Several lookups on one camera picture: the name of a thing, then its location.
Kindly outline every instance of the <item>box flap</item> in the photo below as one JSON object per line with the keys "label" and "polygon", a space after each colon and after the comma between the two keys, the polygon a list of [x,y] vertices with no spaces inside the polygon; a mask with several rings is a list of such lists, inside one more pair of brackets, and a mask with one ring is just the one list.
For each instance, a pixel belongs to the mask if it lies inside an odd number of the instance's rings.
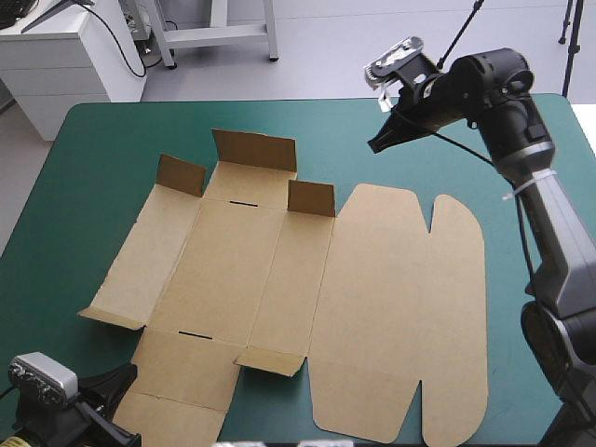
{"label": "box flap", "polygon": [[220,161],[211,175],[205,198],[285,210],[288,180],[295,178],[296,173],[289,170]]}
{"label": "box flap", "polygon": [[[293,355],[277,359],[278,364],[284,359],[289,362],[279,366],[279,373],[296,372],[300,364],[295,358],[304,359],[308,352],[333,221],[333,217],[288,211],[281,227],[249,340],[249,351],[260,348]],[[261,351],[252,351],[238,364],[272,371],[269,357],[263,356],[260,364],[255,353]]]}
{"label": "box flap", "polygon": [[182,252],[200,202],[196,196],[156,184],[90,307],[79,315],[129,329],[145,325]]}
{"label": "box flap", "polygon": [[335,193],[332,184],[290,180],[288,211],[335,216]]}
{"label": "box flap", "polygon": [[286,211],[203,200],[149,326],[246,345]]}
{"label": "box flap", "polygon": [[121,315],[115,314],[113,312],[108,312],[106,310],[93,307],[93,305],[90,305],[88,308],[79,311],[77,315],[79,317],[91,318],[104,323],[114,324],[115,326],[131,329],[132,331],[137,331],[146,324],[146,321],[137,321],[135,319],[122,317]]}
{"label": "box flap", "polygon": [[114,421],[130,432],[141,433],[143,447],[209,447],[217,440],[224,418],[224,412],[128,392]]}
{"label": "box flap", "polygon": [[292,377],[300,370],[304,361],[305,356],[249,346],[242,351],[236,364]]}
{"label": "box flap", "polygon": [[484,248],[472,213],[438,196],[428,233],[413,193],[357,186],[333,227],[308,364],[323,429],[391,442],[422,381],[427,445],[468,439],[488,396]]}
{"label": "box flap", "polygon": [[139,377],[131,390],[225,413],[241,351],[242,346],[147,328],[132,359]]}
{"label": "box flap", "polygon": [[296,172],[296,141],[262,133],[213,129],[220,161]]}
{"label": "box flap", "polygon": [[180,158],[162,154],[157,167],[156,183],[192,196],[203,196],[207,170]]}

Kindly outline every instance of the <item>black wire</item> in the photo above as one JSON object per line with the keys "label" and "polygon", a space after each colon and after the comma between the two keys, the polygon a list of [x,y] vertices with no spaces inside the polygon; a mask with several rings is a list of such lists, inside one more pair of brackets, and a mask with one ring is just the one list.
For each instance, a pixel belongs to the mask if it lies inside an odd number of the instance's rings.
{"label": "black wire", "polygon": [[439,70],[441,70],[443,68],[445,60],[449,57],[449,55],[455,48],[455,45],[457,45],[457,42],[459,41],[461,36],[464,34],[464,31],[466,30],[467,26],[472,22],[472,19],[474,19],[474,16],[476,15],[476,13],[481,10],[483,3],[484,3],[484,0],[477,0],[476,2],[474,2],[474,7],[472,8],[472,12],[469,14],[469,16],[467,16],[467,19],[464,22],[464,25],[461,27],[461,29],[455,36],[454,41],[447,48],[447,51],[445,51],[445,54],[443,54],[443,57],[439,59],[439,62],[437,63],[437,68]]}
{"label": "black wire", "polygon": [[407,118],[402,113],[398,112],[398,110],[395,107],[391,110],[391,113],[392,114],[396,114],[397,116],[399,116],[400,119],[403,120],[408,126],[410,126],[412,128],[415,128],[418,131],[421,131],[421,132],[424,132],[424,133],[429,133],[430,135],[434,135],[435,137],[440,138],[441,140],[443,140],[445,142],[449,142],[449,143],[451,143],[451,144],[459,147],[460,149],[463,149],[464,151],[468,152],[471,156],[475,156],[476,158],[478,158],[479,160],[483,161],[487,165],[494,166],[494,163],[489,158],[487,158],[486,156],[483,156],[482,154],[479,154],[474,149],[470,149],[469,147],[465,146],[461,142],[457,142],[456,140],[452,140],[451,138],[446,137],[445,135],[442,135],[442,134],[440,134],[440,133],[438,133],[438,132],[436,132],[434,130],[427,129],[424,126],[420,126],[419,124],[416,124],[410,118]]}
{"label": "black wire", "polygon": [[105,26],[105,28],[108,30],[108,32],[110,33],[110,35],[112,36],[112,38],[114,39],[115,44],[118,46],[118,50],[120,51],[120,55],[122,55],[122,59],[124,59],[124,63],[127,65],[127,67],[129,68],[130,72],[137,76],[137,77],[146,77],[147,76],[147,67],[145,67],[145,65],[142,65],[142,73],[138,74],[137,72],[134,71],[134,69],[132,68],[132,66],[130,65],[129,60],[127,59],[127,56],[124,54],[124,50],[122,49],[122,46],[120,45],[120,42],[118,42],[118,39],[116,38],[114,32],[112,31],[112,28],[110,28],[110,25],[108,25],[106,23],[106,21],[102,18],[102,16],[100,16],[98,13],[96,13],[94,10],[92,10],[91,8],[87,7],[86,5],[83,5],[82,3],[78,3],[78,0],[71,0],[73,3],[79,5],[80,7],[82,7],[83,9],[85,9],[88,13],[92,14],[93,16],[95,16],[101,23],[103,23],[103,26]]}
{"label": "black wire", "polygon": [[176,23],[175,21],[166,20],[166,23],[171,23],[172,25],[174,25],[174,27],[176,27],[176,30],[178,30],[178,23]]}
{"label": "black wire", "polygon": [[[166,20],[166,23],[171,23],[172,25],[174,25],[174,27],[176,28],[176,30],[178,30],[178,23],[176,23],[175,21],[172,20]],[[159,58],[156,62],[152,63],[151,65],[145,65],[146,68],[153,68],[156,65],[158,65],[160,62],[163,61],[164,58]]]}
{"label": "black wire", "polygon": [[14,385],[13,386],[9,386],[7,389],[5,389],[2,394],[0,394],[0,400],[2,400],[3,398],[5,398],[8,394],[10,394],[11,391],[17,389]]}

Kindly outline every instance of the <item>green tabletop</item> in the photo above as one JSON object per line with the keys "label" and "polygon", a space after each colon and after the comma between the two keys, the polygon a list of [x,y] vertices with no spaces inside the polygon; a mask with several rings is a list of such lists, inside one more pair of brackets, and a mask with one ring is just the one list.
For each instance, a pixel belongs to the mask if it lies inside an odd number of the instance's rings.
{"label": "green tabletop", "polygon": [[[559,154],[554,168],[596,234],[596,160],[568,102],[538,95]],[[0,258],[0,372],[17,354],[43,351],[80,376],[127,361],[137,332],[79,318],[93,298],[154,184],[165,152],[212,171],[211,128],[297,140],[298,178],[334,183],[342,207],[357,183],[412,189],[429,218],[438,194],[465,203],[486,242],[489,321],[488,410],[477,443],[536,442],[559,402],[523,341],[527,281],[508,185],[488,166],[429,137],[373,155],[375,100],[85,104],[66,118]],[[463,122],[444,133],[483,151]],[[293,442],[338,438],[315,427],[307,366],[293,378],[242,371],[223,440]],[[0,373],[0,388],[8,385]],[[11,433],[16,396],[0,402],[0,439]],[[417,397],[399,442],[420,442]]]}

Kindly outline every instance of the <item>white drawer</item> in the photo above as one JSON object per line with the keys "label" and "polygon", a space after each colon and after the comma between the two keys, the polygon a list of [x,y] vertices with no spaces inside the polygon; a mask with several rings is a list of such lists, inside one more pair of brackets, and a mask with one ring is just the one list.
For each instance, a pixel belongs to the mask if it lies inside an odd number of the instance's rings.
{"label": "white drawer", "polygon": [[12,96],[105,93],[102,81],[92,67],[0,70],[0,79]]}
{"label": "white drawer", "polygon": [[0,70],[91,65],[91,60],[79,39],[0,42]]}
{"label": "white drawer", "polygon": [[109,102],[107,95],[17,96],[15,100],[33,123],[41,137],[53,141],[74,105],[86,102]]}

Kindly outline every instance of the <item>tripod leg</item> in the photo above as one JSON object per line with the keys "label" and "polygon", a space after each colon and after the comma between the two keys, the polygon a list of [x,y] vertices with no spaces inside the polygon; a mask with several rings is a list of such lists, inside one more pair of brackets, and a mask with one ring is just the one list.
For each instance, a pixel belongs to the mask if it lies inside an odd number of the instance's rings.
{"label": "tripod leg", "polygon": [[571,8],[573,7],[573,5],[574,0],[567,0],[567,9],[565,9],[565,18],[562,21],[562,33],[561,38],[559,39],[559,43],[561,45],[564,45],[564,43],[567,41],[565,35],[567,34],[567,28],[569,27],[569,25],[571,25],[569,18],[571,17]]}
{"label": "tripod leg", "polygon": [[574,13],[573,27],[571,29],[571,42],[567,50],[567,66],[565,67],[565,80],[562,84],[562,95],[567,98],[569,92],[569,83],[571,82],[571,72],[574,69],[574,57],[579,52],[579,25],[581,24],[581,15],[584,11],[584,0],[577,0],[576,12]]}

